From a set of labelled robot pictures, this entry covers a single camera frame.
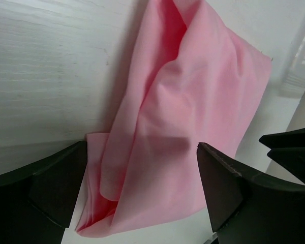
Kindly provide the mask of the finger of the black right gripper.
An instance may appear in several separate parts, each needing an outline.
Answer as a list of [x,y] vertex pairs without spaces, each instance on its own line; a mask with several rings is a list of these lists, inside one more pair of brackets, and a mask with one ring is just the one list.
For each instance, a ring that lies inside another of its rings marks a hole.
[[305,184],[305,147],[274,148],[267,156]]
[[305,147],[305,128],[283,133],[263,135],[259,139],[259,142],[270,149]]

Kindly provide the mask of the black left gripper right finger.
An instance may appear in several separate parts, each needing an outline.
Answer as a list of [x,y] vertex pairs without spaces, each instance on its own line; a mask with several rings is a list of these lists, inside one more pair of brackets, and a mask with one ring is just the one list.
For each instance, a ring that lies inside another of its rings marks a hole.
[[305,243],[305,186],[199,143],[197,160],[219,243]]

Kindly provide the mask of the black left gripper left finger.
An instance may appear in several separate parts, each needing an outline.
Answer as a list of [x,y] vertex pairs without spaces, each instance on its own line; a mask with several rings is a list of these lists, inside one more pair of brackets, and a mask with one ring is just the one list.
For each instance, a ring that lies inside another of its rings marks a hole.
[[0,243],[61,243],[87,165],[79,141],[0,175]]

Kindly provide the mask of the pink t-shirt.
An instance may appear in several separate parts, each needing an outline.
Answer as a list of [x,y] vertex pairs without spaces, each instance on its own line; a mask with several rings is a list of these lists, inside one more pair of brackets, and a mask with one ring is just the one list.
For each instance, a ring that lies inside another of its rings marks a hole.
[[112,128],[87,135],[77,233],[105,237],[205,208],[197,145],[235,156],[270,73],[270,58],[206,1],[149,1]]

